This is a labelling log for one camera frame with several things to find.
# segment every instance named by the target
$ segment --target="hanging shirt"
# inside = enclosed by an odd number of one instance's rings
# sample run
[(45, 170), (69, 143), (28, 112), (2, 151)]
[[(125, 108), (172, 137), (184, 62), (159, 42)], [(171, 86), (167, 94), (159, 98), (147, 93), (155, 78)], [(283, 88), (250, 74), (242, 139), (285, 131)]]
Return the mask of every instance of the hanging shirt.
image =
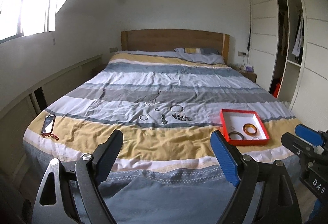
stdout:
[(292, 51), (292, 54), (294, 56), (299, 56), (300, 52), (301, 52), (301, 45), (303, 43), (302, 41), (302, 31), (303, 31), (303, 13), (301, 16), (301, 22), (300, 22), (300, 26), (298, 27), (298, 31), (297, 31), (297, 36), (296, 36), (296, 40), (295, 40), (295, 45)]

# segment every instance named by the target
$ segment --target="red object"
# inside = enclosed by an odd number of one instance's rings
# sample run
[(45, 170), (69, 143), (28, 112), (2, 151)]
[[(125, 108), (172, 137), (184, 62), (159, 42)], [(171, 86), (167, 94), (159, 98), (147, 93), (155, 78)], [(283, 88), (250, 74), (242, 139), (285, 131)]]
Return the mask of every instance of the red object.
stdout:
[[(260, 124), (260, 127), (257, 127), (258, 132), (260, 132), (260, 129), (262, 129), (263, 134), (265, 135), (265, 139), (259, 139), (259, 140), (232, 140), (232, 139), (230, 139), (229, 133), (228, 133), (228, 130), (227, 130), (227, 127), (226, 127), (226, 121), (225, 121), (224, 115), (223, 115), (224, 112), (234, 112), (234, 113), (241, 113), (241, 114), (243, 114), (243, 113), (244, 114), (254, 114), (255, 117), (257, 118), (259, 124)], [(230, 145), (235, 145), (235, 146), (266, 145), (270, 140), (268, 132), (265, 129), (265, 126), (264, 126), (263, 122), (261, 121), (259, 115), (256, 113), (256, 111), (221, 109), (220, 118), (221, 118), (222, 128), (223, 128), (223, 136)]]
[(55, 138), (57, 141), (59, 140), (58, 136), (57, 135), (54, 135), (53, 133), (42, 133), (41, 136), (43, 138), (45, 138), (45, 137), (52, 137), (52, 138)]
[(273, 92), (273, 97), (275, 97), (275, 98), (278, 97), (278, 93), (279, 93), (279, 90), (280, 90), (280, 85), (281, 85), (281, 80), (280, 80), (280, 82), (277, 83), (276, 89)]

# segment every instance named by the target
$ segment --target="bed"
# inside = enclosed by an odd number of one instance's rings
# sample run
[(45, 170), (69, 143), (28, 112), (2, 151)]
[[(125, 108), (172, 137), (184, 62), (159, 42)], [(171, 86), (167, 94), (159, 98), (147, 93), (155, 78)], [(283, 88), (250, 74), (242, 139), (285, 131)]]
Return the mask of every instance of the bed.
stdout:
[[(216, 223), (234, 188), (214, 157), (210, 135), (221, 130), (221, 108), (230, 108), (256, 111), (270, 136), (265, 146), (241, 146), (239, 151), (261, 162), (283, 160), (295, 186), (300, 185), (297, 157), (280, 142), (300, 122), (283, 103), (226, 66), (229, 35), (138, 30), (122, 32), (121, 40), (122, 51), (105, 70), (48, 106), (29, 125), (24, 147), (40, 174), (52, 158), (77, 160), (119, 129), (122, 150), (100, 185), (118, 223)], [(176, 47), (210, 47), (221, 55), (177, 53)], [(173, 118), (172, 105), (180, 105), (181, 114), (192, 120)], [(49, 114), (56, 115), (53, 133), (58, 141), (40, 136)], [(167, 124), (161, 123), (161, 114)], [(256, 195), (253, 200), (245, 223), (252, 220)], [(77, 206), (87, 223), (83, 207)], [(303, 208), (303, 215), (308, 211)]]

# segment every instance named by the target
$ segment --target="window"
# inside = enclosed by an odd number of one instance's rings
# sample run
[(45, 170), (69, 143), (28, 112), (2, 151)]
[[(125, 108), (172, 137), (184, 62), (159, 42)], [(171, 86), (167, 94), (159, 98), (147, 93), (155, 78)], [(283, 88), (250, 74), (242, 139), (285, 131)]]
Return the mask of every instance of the window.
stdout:
[(0, 3), (0, 43), (55, 30), (57, 0), (3, 0)]

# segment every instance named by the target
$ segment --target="red box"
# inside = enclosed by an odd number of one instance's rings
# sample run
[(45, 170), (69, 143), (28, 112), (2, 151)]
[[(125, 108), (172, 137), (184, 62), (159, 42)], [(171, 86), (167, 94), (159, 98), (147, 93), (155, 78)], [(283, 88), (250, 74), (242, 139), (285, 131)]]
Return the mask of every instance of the red box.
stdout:
[[(231, 145), (266, 145), (270, 140), (265, 126), (263, 125), (259, 115), (255, 111), (221, 109), (220, 118), (222, 122), (224, 138)], [(256, 126), (258, 134), (257, 136), (249, 136), (244, 133), (243, 126), (246, 123), (251, 123)], [(230, 139), (229, 133), (231, 131), (240, 132), (245, 139)]]

